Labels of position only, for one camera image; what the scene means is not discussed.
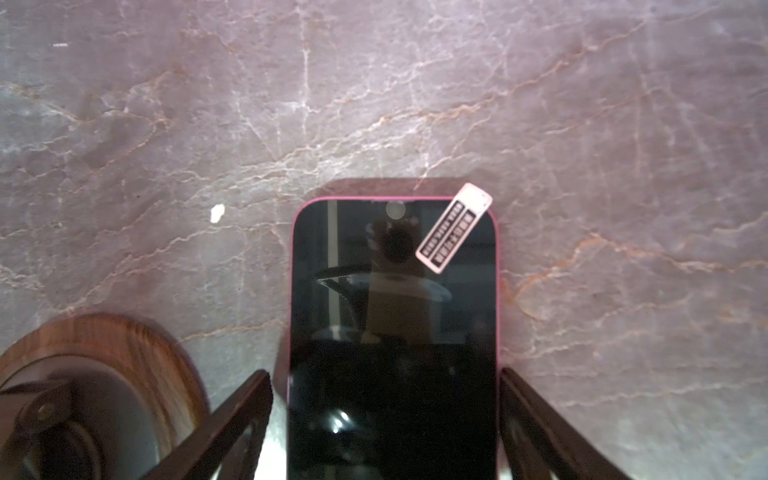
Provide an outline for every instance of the phone screen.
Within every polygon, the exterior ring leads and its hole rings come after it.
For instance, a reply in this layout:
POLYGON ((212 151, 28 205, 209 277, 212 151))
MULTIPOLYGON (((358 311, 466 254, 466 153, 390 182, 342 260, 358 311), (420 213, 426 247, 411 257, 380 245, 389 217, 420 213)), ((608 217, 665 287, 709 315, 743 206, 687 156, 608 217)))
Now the phone screen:
POLYGON ((449 200, 318 200, 293 226, 290 479, 496 476, 496 235, 434 274, 449 200))

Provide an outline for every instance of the white spot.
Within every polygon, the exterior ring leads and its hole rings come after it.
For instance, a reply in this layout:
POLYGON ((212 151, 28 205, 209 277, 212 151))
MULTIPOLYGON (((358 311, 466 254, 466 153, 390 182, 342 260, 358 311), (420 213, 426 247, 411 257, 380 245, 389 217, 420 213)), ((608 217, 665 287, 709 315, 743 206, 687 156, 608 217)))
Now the white spot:
POLYGON ((227 208, 222 205, 218 204, 210 209, 210 222, 211 223, 219 223, 219 220, 221 220, 221 217, 224 215, 224 211, 227 208))

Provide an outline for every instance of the screw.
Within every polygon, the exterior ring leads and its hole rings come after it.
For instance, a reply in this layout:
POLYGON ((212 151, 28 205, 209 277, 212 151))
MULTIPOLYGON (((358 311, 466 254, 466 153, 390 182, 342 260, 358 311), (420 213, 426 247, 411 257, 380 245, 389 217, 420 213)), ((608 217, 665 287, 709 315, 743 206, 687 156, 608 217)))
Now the screw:
POLYGON ((44 422, 51 418, 51 415, 56 411, 56 407, 53 403, 44 403, 38 409, 38 420, 44 422))

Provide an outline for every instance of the black phone screen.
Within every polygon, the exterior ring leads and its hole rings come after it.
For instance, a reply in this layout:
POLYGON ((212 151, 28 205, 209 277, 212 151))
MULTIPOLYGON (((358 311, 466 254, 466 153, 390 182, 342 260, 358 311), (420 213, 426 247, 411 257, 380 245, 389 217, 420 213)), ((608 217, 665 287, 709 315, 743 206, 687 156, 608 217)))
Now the black phone screen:
POLYGON ((293 226, 290 479, 496 476, 496 235, 440 274, 414 252, 448 200, 319 200, 293 226))

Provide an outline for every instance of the pink phone frame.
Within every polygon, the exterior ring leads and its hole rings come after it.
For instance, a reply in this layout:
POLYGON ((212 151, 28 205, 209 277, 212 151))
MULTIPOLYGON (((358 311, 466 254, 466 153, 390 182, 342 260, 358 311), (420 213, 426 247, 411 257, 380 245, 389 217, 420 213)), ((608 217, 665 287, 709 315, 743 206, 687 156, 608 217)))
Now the pink phone frame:
MULTIPOLYGON (((314 204, 316 202, 325 201, 325 200, 363 200, 363 201, 374 201, 374 202, 391 202, 391 201, 403 201, 403 202, 413 202, 416 200, 453 200, 453 197, 448 196, 424 196, 424 197, 405 197, 405 196, 392 196, 392 197, 377 197, 377 196, 361 196, 361 197, 355 197, 355 196, 337 196, 337 197, 317 197, 313 198, 312 200, 306 202, 304 205, 301 206, 299 211, 296 212, 296 215, 293 216, 293 222, 291 223, 291 229, 290 229, 290 261, 288 264, 288 281, 290 285, 290 290, 288 293, 288 369, 287 369, 287 375, 289 376, 289 381, 286 382, 286 415, 287 415, 287 409, 290 405, 290 324, 291 319, 293 318, 293 231, 296 229, 296 219, 299 218, 299 214, 301 214, 302 211, 304 211, 305 208, 307 208, 309 205, 314 204)), ((499 381, 499 373, 501 372, 501 369, 498 367, 499 363, 499 352, 500 352, 500 339, 501 339, 501 320, 502 320, 502 302, 501 302, 501 284, 502 284, 502 269, 500 268, 501 258, 502 258, 502 250, 499 246, 498 242, 498 222, 496 221, 496 217, 494 217, 493 213, 490 209, 487 210, 488 215, 491 218, 491 222, 493 223, 493 233, 494 237, 496 239, 496 393, 495 393, 495 401, 496 401, 496 442, 498 444, 498 433, 499 433, 499 417, 498 417, 498 409, 499 409, 499 397, 498 397, 498 381, 499 381)), ((286 430, 286 453, 288 449, 287 444, 287 430, 286 430)), ((498 478, 498 455, 496 458, 496 478, 498 478)))

